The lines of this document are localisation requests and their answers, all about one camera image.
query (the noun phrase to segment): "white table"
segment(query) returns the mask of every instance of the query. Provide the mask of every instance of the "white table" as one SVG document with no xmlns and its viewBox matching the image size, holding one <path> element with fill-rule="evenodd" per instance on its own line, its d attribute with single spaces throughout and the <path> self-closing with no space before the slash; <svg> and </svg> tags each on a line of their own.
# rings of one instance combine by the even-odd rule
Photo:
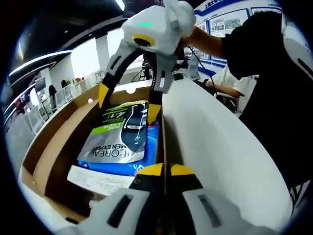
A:
<svg viewBox="0 0 313 235">
<path fill-rule="evenodd" d="M 292 211 L 288 189 L 267 151 L 233 113 L 188 78 L 174 81 L 163 95 L 163 113 L 169 161 L 181 155 L 203 187 L 227 197 L 248 222 L 282 229 Z"/>
</svg>

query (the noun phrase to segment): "green led light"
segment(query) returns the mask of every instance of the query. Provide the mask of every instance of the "green led light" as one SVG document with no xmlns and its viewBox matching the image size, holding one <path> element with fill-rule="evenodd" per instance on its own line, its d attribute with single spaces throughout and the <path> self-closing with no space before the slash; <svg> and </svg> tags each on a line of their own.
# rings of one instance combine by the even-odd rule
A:
<svg viewBox="0 0 313 235">
<path fill-rule="evenodd" d="M 152 24 L 151 23 L 139 23 L 137 24 L 138 27 L 151 27 Z"/>
</svg>

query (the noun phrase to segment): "office room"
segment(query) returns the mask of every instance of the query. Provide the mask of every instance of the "office room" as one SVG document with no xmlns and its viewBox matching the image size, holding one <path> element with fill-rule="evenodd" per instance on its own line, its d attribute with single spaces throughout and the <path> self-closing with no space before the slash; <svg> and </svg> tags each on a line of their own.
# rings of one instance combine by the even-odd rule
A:
<svg viewBox="0 0 313 235">
<path fill-rule="evenodd" d="M 31 3 L 1 87 L 7 177 L 28 225 L 59 235 L 301 229 L 313 130 L 303 7 Z"/>
</svg>

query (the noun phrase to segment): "ceiling light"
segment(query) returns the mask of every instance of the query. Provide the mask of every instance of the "ceiling light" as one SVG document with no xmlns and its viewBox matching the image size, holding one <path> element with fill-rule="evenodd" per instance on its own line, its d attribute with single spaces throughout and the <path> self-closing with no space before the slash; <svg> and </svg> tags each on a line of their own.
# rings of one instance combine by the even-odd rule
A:
<svg viewBox="0 0 313 235">
<path fill-rule="evenodd" d="M 121 10 L 124 11 L 125 4 L 124 4 L 123 0 L 115 0 L 115 1 L 118 4 L 119 8 L 121 8 Z"/>
<path fill-rule="evenodd" d="M 21 66 L 17 67 L 16 69 L 14 69 L 12 72 L 9 73 L 9 76 L 11 76 L 12 74 L 16 73 L 17 71 L 20 71 L 21 69 L 27 67 L 28 65 L 31 65 L 37 61 L 40 61 L 42 59 L 45 59 L 45 58 L 48 58 L 48 57 L 51 57 L 51 56 L 55 56 L 55 55 L 61 55 L 61 54 L 66 54 L 66 53 L 71 53 L 72 50 L 64 50 L 64 51 L 58 51 L 58 52 L 54 52 L 54 53 L 51 53 L 51 54 L 48 54 L 48 55 L 43 55 L 43 56 L 40 56 L 40 57 L 37 57 L 33 60 L 30 60 L 28 62 L 26 62 L 25 64 L 22 64 Z"/>
</svg>

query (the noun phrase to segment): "product package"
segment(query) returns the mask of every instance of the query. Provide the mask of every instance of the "product package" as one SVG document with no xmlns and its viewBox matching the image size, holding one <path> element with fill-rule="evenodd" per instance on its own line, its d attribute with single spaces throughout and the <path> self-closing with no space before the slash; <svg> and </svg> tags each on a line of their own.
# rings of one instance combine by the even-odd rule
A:
<svg viewBox="0 0 313 235">
<path fill-rule="evenodd" d="M 86 163 L 132 163 L 144 158 L 148 102 L 128 102 L 107 109 L 77 160 Z"/>
<path fill-rule="evenodd" d="M 148 165 L 155 163 L 156 151 L 157 151 L 157 137 L 158 137 L 159 126 L 155 125 L 148 126 L 147 138 L 145 145 L 144 158 L 140 161 L 119 164 L 119 163 L 91 163 L 86 161 L 78 161 L 78 165 L 88 168 L 90 170 L 99 171 L 108 174 L 116 175 L 128 175 L 135 176 L 137 172 Z"/>
</svg>

